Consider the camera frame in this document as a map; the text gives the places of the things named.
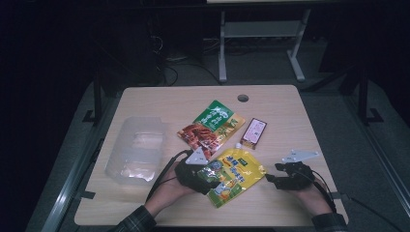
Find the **table top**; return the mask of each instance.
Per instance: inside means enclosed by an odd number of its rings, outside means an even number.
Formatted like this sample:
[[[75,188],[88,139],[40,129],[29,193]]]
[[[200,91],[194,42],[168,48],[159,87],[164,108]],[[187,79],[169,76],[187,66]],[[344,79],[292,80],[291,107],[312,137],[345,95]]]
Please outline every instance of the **table top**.
[[[247,102],[238,101],[247,95]],[[337,191],[328,165],[322,155],[298,90],[291,85],[147,87],[129,88],[102,145],[86,191],[93,199],[82,198],[74,220],[79,225],[114,225],[144,203],[149,187],[124,185],[105,173],[120,129],[127,118],[160,117],[166,124],[161,169],[171,157],[187,150],[188,144],[176,132],[189,125],[213,100],[218,100],[247,121],[213,155],[232,148],[240,141],[252,118],[266,122],[256,150],[248,149],[270,174],[285,176],[275,170],[292,149],[317,151],[321,156],[305,160],[312,170],[326,180],[331,191]],[[347,215],[340,200],[337,211]],[[289,194],[277,190],[265,178],[226,205],[215,208],[201,193],[180,199],[157,217],[158,226],[307,226],[310,216]]]

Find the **food package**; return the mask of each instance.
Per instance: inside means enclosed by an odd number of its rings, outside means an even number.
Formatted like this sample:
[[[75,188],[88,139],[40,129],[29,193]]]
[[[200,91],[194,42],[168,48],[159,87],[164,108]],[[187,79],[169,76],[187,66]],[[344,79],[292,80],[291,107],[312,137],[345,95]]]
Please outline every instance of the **food package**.
[[[243,124],[245,119],[219,101],[213,101],[191,125],[177,132],[193,150],[202,147],[209,160]]]
[[[197,173],[209,183],[220,182],[207,193],[217,208],[249,189],[266,174],[262,164],[239,147],[223,151]]]

